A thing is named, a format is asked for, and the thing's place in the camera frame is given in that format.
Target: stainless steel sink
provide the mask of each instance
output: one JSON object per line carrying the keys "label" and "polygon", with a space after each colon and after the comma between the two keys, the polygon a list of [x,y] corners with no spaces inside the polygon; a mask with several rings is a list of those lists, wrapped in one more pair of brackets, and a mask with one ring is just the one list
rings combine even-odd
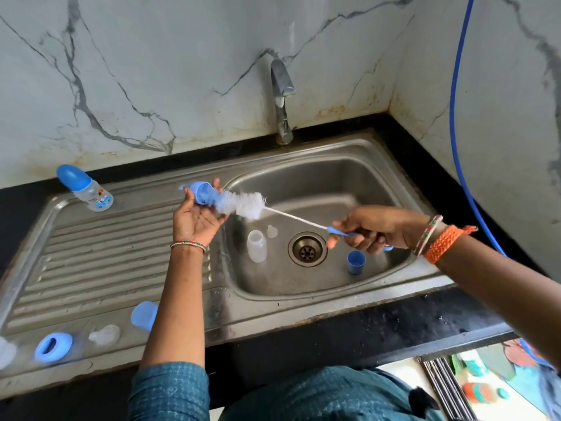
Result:
{"label": "stainless steel sink", "polygon": [[[350,156],[302,157],[241,176],[228,187],[236,192],[261,192],[272,208],[327,226],[356,205],[401,205],[371,164]],[[354,276],[347,272],[346,245],[328,251],[325,231],[269,213],[251,223],[233,219],[224,228],[233,268],[232,288],[285,299],[318,295],[375,281],[398,269],[410,256],[408,251],[396,249],[368,257],[362,274]],[[276,227],[279,234],[267,240],[266,261],[254,263],[247,256],[247,234],[253,229],[265,233],[268,225]],[[306,239],[309,244],[301,246]]]}
{"label": "stainless steel sink", "polygon": [[[0,370],[0,397],[140,360],[148,333],[130,324],[130,314],[136,304],[158,303],[161,296],[172,212],[182,199],[178,186],[214,177],[326,226],[357,204],[431,213],[371,132],[109,184],[115,203],[102,213],[71,194],[53,198],[0,283],[1,335],[18,345],[14,362]],[[247,234],[265,233],[268,225],[278,236],[267,239],[266,261],[253,263]],[[207,346],[452,283],[398,249],[369,256],[362,274],[350,275],[349,248],[327,250],[327,236],[280,215],[252,223],[230,218],[204,261]],[[115,345],[88,341],[108,324],[122,331]],[[33,352],[54,331],[71,333],[75,344],[61,361],[41,365]]]}

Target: sink drain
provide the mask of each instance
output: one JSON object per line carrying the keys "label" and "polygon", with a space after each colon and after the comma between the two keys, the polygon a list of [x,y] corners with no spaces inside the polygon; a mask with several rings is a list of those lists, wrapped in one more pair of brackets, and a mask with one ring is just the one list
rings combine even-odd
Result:
{"label": "sink drain", "polygon": [[317,233],[298,233],[288,244],[288,255],[300,266],[317,266],[327,257],[325,240]]}

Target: bracelet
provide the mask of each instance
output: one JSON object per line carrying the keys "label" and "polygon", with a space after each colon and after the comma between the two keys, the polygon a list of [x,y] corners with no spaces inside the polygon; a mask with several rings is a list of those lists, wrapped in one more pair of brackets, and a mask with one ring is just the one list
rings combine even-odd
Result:
{"label": "bracelet", "polygon": [[439,214],[439,215],[435,215],[434,217],[432,217],[429,220],[429,225],[426,227],[425,231],[423,232],[423,235],[421,236],[421,238],[417,242],[417,245],[415,246],[415,251],[413,251],[413,254],[415,254],[416,256],[419,256],[423,253],[423,250],[425,249],[426,244],[429,242],[430,237],[432,236],[434,231],[437,229],[437,226],[440,224],[442,219],[443,219],[443,217]]}
{"label": "bracelet", "polygon": [[203,253],[206,253],[209,248],[207,246],[204,246],[203,244],[201,244],[200,242],[195,242],[195,241],[179,241],[179,242],[174,242],[172,243],[172,245],[170,245],[170,248],[175,247],[176,245],[191,245],[191,246],[195,246],[197,248],[202,249]]}
{"label": "bracelet", "polygon": [[458,229],[456,226],[448,226],[446,230],[432,243],[429,250],[425,254],[425,258],[431,264],[436,264],[440,257],[448,251],[454,242],[463,234],[470,234],[477,231],[475,226],[466,226]]}

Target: black countertop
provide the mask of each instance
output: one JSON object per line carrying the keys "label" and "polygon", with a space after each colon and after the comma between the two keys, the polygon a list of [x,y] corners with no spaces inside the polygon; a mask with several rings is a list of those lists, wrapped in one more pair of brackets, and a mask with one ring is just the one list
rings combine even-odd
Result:
{"label": "black countertop", "polygon": [[[460,186],[423,147],[385,114],[299,130],[295,143],[374,128],[425,198],[459,226],[476,224]],[[253,154],[275,148],[271,136],[90,172],[100,183]],[[57,180],[0,190],[0,272],[3,272],[47,199],[64,192]],[[517,244],[484,214],[509,256],[539,270]],[[475,236],[486,242],[485,236]],[[319,320],[295,328],[207,348],[212,407],[248,389],[325,365],[373,367],[407,357],[498,342],[512,330],[458,288],[432,292]],[[136,367],[80,379],[0,401],[4,419],[124,419]]]}

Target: blue hose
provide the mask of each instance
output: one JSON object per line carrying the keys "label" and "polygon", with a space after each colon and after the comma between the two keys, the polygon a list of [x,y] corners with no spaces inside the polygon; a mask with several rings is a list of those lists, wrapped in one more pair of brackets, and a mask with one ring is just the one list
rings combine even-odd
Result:
{"label": "blue hose", "polygon": [[467,25],[470,22],[472,7],[473,7],[473,0],[468,0],[466,15],[463,18],[462,33],[459,36],[458,51],[456,52],[456,61],[454,63],[454,73],[452,74],[452,88],[450,90],[450,115],[449,115],[450,144],[452,145],[452,157],[454,158],[456,174],[458,174],[459,183],[462,185],[463,192],[466,194],[467,202],[469,203],[471,210],[475,214],[475,217],[477,218],[477,221],[479,222],[481,228],[483,229],[483,232],[485,232],[487,238],[489,238],[489,241],[491,241],[491,244],[493,245],[495,250],[501,253],[502,255],[506,256],[505,252],[503,251],[499,243],[496,241],[495,237],[487,227],[487,224],[483,220],[481,213],[477,209],[477,205],[475,205],[473,196],[471,196],[470,188],[467,187],[466,178],[463,176],[462,166],[460,165],[459,162],[458,146],[456,144],[456,127],[454,125],[454,110],[456,108],[456,86],[458,84],[459,65],[462,60],[463,43],[466,39]]}

